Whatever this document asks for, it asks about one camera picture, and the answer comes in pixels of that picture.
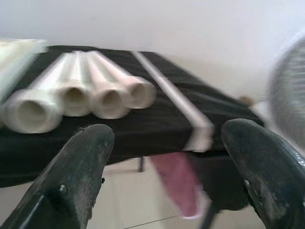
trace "pink cloth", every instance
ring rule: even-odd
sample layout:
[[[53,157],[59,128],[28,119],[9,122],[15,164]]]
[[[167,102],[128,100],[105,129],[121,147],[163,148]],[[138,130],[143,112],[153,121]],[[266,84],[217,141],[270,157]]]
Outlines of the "pink cloth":
[[[185,218],[201,216],[200,183],[185,153],[150,156],[165,189]]]

